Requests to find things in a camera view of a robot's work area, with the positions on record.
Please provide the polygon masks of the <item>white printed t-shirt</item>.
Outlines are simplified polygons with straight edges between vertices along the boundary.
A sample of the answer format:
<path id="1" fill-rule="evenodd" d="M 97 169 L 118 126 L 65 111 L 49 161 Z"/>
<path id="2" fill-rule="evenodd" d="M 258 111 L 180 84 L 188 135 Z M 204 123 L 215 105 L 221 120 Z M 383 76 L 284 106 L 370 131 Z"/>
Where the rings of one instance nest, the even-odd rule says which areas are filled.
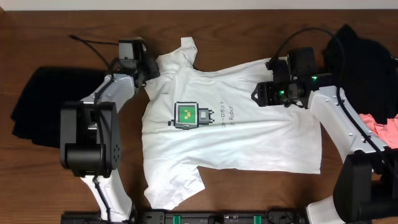
<path id="1" fill-rule="evenodd" d="M 272 79 L 265 60 L 202 72 L 196 55 L 194 40 L 182 38 L 157 58 L 160 75 L 144 88 L 144 194 L 152 208 L 171 210 L 201 192 L 200 167 L 320 173 L 321 128 L 309 110 L 251 98 Z"/>

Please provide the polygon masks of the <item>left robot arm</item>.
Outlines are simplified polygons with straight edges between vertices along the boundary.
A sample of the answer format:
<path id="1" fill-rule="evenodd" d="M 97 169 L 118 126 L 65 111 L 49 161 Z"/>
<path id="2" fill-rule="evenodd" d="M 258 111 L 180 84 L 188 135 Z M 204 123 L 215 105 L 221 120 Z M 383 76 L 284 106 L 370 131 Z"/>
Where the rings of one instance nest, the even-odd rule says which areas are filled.
<path id="1" fill-rule="evenodd" d="M 65 212 L 61 223 L 134 223 L 136 209 L 119 175 L 119 110 L 138 89 L 159 76 L 142 39 L 120 40 L 119 55 L 106 64 L 103 83 L 60 112 L 60 162 L 91 190 L 98 212 Z"/>

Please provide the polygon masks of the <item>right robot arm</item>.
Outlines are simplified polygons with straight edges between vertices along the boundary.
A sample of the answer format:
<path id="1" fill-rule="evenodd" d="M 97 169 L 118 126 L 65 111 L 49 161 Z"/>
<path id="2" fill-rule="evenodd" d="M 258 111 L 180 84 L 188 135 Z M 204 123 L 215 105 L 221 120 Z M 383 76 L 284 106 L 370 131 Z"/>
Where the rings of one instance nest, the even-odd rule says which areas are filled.
<path id="1" fill-rule="evenodd" d="M 397 216 L 397 151 L 364 124 L 338 76 L 294 72 L 286 59 L 265 66 L 271 79 L 257 84 L 252 99 L 259 106 L 296 105 L 311 112 L 343 162 L 332 195 L 306 207 L 307 223 L 369 223 Z"/>

